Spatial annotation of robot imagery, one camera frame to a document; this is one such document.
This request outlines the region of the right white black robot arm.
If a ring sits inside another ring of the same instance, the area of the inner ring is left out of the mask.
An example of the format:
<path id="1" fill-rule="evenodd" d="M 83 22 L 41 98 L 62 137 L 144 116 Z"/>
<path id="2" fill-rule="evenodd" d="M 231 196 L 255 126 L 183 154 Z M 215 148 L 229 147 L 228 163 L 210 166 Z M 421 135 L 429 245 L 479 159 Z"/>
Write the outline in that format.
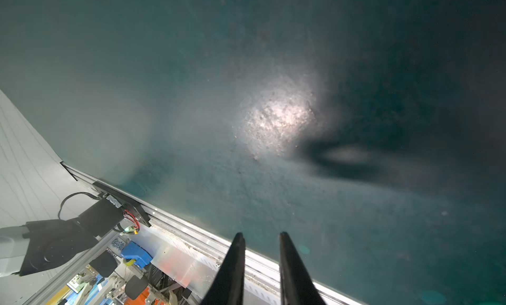
<path id="1" fill-rule="evenodd" d="M 121 220 L 133 223 L 135 233 L 140 223 L 130 211 L 102 199 L 77 218 L 31 221 L 20 227 L 1 230 L 2 260 L 5 274 L 30 275 L 65 264 L 79 252 L 102 242 L 109 231 L 115 231 Z M 282 304 L 323 304 L 302 259 L 288 233 L 279 235 L 280 301 Z M 242 304 L 246 277 L 246 241 L 237 233 L 203 304 Z"/>

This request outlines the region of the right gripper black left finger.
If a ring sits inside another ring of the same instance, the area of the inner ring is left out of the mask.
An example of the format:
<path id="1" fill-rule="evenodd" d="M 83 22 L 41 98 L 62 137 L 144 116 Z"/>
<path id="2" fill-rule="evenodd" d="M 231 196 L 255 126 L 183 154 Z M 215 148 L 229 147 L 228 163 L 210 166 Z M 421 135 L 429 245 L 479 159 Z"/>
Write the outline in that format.
<path id="1" fill-rule="evenodd" d="M 246 243 L 237 233 L 221 264 L 220 270 L 203 298 L 201 305 L 242 305 L 244 299 Z"/>

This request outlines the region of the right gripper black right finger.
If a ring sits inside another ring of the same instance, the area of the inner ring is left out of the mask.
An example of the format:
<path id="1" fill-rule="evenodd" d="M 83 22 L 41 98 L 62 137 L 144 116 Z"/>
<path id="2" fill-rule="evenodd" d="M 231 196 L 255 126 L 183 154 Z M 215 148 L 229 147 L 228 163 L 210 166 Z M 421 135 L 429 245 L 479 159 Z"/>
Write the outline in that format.
<path id="1" fill-rule="evenodd" d="M 282 304 L 325 305 L 288 233 L 279 235 Z"/>

